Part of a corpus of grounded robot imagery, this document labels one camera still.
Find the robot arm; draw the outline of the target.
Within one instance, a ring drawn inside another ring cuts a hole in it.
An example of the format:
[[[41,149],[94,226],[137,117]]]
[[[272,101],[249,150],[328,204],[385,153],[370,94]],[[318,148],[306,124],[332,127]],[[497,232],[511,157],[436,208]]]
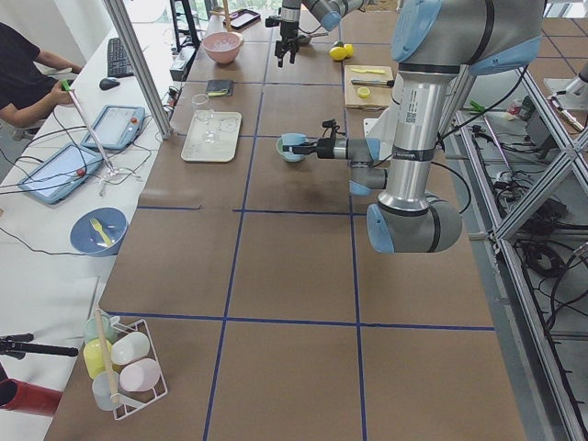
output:
[[[474,76],[531,63],[538,54],[542,1],[407,1],[391,42],[400,91],[388,172],[367,208],[367,232],[380,253],[434,253],[461,234],[461,216],[425,188],[447,86],[467,65]]]
[[[269,16],[265,20],[267,28],[279,27],[279,37],[275,45],[277,66],[283,67],[286,55],[289,55],[289,63],[293,64],[300,47],[318,37],[316,30],[304,31],[300,29],[300,10],[302,6],[319,22],[319,28],[323,28],[328,34],[339,26],[343,17],[358,9],[364,9],[373,1],[364,0],[284,0],[278,9],[276,16]]]

